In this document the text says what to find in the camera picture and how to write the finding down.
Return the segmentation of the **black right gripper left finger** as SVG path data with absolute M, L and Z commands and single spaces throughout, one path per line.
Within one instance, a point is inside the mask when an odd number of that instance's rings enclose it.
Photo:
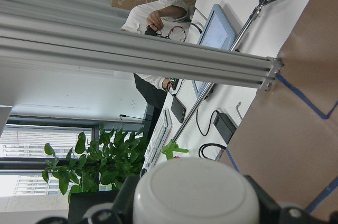
M 133 200 L 139 179 L 139 175 L 129 176 L 110 208 L 91 213 L 81 223 L 133 223 Z

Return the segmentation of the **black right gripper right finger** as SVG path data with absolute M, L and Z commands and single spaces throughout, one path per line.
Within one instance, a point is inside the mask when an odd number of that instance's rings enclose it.
M 251 176 L 245 175 L 259 202 L 259 223 L 301 223 L 301 211 L 281 207 Z

